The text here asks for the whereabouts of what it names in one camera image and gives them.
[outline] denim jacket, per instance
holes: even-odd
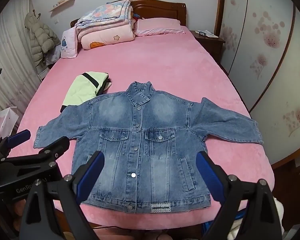
[[[34,148],[61,136],[76,139],[72,172],[96,151],[105,166],[86,201],[129,213],[181,212],[210,205],[195,156],[208,135],[237,143],[262,143],[257,123],[207,98],[190,102],[151,83],[67,106],[39,127]]]

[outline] cable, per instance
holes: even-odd
[[[119,229],[123,229],[123,230],[129,230],[131,231],[131,229],[127,229],[127,228],[120,228],[120,227],[116,227],[116,226],[109,226],[109,227],[95,227],[93,229],[102,229],[102,228],[119,228]]]
[[[165,230],[162,230],[161,231],[161,233],[160,234],[158,234],[158,236],[157,236],[157,238],[155,239],[155,240],[158,240],[159,239],[159,236],[161,236],[162,234],[165,234],[165,233],[167,233],[167,229],[165,229]]]

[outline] jacket hem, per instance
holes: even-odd
[[[111,198],[100,197],[90,194],[84,204],[107,208],[125,213],[167,213],[167,212],[186,212],[189,210],[200,209],[211,206],[210,194],[205,196],[171,202],[149,202],[134,203]]]

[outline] cushion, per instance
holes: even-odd
[[[62,34],[61,57],[75,58],[78,55],[78,39],[75,27],[66,30]]]
[[[137,36],[156,35],[165,33],[184,33],[180,21],[170,18],[150,18],[138,20],[133,33]]]

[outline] wardrobe door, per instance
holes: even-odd
[[[248,0],[242,36],[229,72],[248,110],[279,65],[292,17],[291,0]]]
[[[296,11],[291,41],[264,96],[251,111],[259,123],[271,164],[300,148],[300,13]]]
[[[225,0],[220,37],[223,44],[221,65],[229,73],[238,48],[246,14],[247,0]]]

